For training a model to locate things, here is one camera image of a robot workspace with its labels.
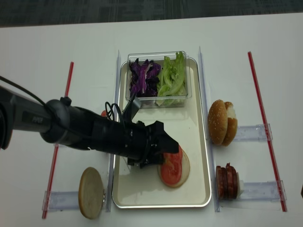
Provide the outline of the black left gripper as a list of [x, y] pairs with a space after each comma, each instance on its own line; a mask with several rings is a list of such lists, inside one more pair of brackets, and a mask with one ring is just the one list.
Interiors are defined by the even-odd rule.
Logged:
[[140, 168], [162, 165], [164, 153], [179, 153], [179, 144], [164, 131], [164, 124], [150, 125], [99, 120], [94, 123], [91, 149], [128, 158], [129, 165]]

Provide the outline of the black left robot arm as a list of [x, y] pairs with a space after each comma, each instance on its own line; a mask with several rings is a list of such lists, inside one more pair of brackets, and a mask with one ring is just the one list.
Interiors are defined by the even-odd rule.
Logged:
[[140, 108], [132, 97], [124, 110], [106, 104], [106, 115], [71, 105], [68, 97], [39, 104], [4, 87], [0, 89], [0, 147], [6, 149], [14, 130], [38, 132], [48, 143], [97, 150], [126, 157], [140, 167], [160, 165], [164, 154], [177, 154], [179, 144], [156, 121], [132, 121]]

